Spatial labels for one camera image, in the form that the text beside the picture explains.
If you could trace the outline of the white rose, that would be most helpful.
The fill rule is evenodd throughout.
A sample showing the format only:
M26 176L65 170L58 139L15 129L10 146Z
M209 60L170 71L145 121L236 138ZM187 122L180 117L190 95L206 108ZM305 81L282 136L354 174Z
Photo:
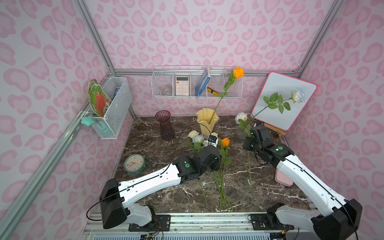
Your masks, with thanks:
M245 139L246 137L251 137L251 129L252 129L252 123L254 120L254 116L249 113L239 113L235 117L235 122L238 125L238 128L240 129L238 132L238 135L241 139ZM251 156L250 152L247 152L248 161L248 183L250 187L253 185L252 181L252 163L251 163Z

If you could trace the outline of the pink pencil case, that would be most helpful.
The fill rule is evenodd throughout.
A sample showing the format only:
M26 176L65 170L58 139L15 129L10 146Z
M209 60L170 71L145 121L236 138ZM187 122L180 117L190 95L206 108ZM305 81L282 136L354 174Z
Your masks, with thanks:
M294 184L294 182L279 169L276 169L275 181L286 187L291 187Z

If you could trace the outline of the pale blue rose back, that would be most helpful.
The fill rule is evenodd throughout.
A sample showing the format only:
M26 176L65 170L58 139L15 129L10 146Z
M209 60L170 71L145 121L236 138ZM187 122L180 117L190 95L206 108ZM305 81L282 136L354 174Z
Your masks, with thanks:
M263 96L263 101L266 104L262 107L261 110L256 111L255 114L252 114L254 118L262 113L264 110L278 110L280 114L291 110L291 104L301 104L305 102L305 95L302 89L296 88L294 91L291 91L291 97L284 99L282 95L278 92L273 93L272 95Z

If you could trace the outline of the large orange rose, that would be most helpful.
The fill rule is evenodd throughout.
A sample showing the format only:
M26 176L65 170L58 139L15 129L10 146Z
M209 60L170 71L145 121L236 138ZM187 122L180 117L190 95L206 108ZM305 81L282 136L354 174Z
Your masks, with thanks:
M229 75L229 78L228 78L228 81L224 84L224 91L222 93L220 93L218 96L220 97L220 100L218 102L218 104L216 105L214 111L213 111L213 114L210 118L210 121L209 121L209 124L211 124L216 112L217 112L217 108L218 106L220 105L221 101L228 95L228 90L229 88L235 84L238 79L242 78L244 76L244 69L240 68L240 67L236 67Z

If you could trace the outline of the teal round alarm clock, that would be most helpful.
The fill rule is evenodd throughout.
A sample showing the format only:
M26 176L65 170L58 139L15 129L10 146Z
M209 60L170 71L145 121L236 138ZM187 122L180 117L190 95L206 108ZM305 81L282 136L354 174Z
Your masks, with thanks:
M124 162L123 167L130 175L138 175L146 169L146 157L140 154L130 155Z

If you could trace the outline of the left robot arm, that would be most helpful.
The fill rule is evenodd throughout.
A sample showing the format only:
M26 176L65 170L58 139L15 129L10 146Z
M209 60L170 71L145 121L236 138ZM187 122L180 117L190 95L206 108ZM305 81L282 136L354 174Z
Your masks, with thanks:
M144 227L155 222L154 209L138 205L137 201L162 189L196 180L205 172L217 171L222 160L218 142L216 136L210 135L208 145L197 154L176 158L163 169L134 180L108 180L99 197L103 228L112 229L124 222Z

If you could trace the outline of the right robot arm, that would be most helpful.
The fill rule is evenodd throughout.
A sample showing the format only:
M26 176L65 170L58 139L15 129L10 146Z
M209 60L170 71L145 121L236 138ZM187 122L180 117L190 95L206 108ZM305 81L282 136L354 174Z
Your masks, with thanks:
M243 148L285 174L315 205L314 210L306 211L275 204L267 211L270 227L278 223L295 226L315 233L321 240L346 240L357 234L362 205L325 184L285 144L275 144L265 126L250 130Z

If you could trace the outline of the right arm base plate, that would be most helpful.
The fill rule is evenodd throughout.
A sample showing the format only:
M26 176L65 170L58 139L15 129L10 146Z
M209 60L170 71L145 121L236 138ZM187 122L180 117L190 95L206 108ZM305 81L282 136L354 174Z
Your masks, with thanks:
M271 213L249 214L248 221L252 223L254 231L290 231L295 227L292 225L283 225L277 217Z

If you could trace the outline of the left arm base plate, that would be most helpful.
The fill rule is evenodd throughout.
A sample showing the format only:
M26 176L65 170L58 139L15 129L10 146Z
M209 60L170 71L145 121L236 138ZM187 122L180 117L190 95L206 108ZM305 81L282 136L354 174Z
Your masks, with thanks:
M139 227L136 224L129 225L129 232L169 232L171 225L171 215L157 215L155 220L152 220L143 227Z

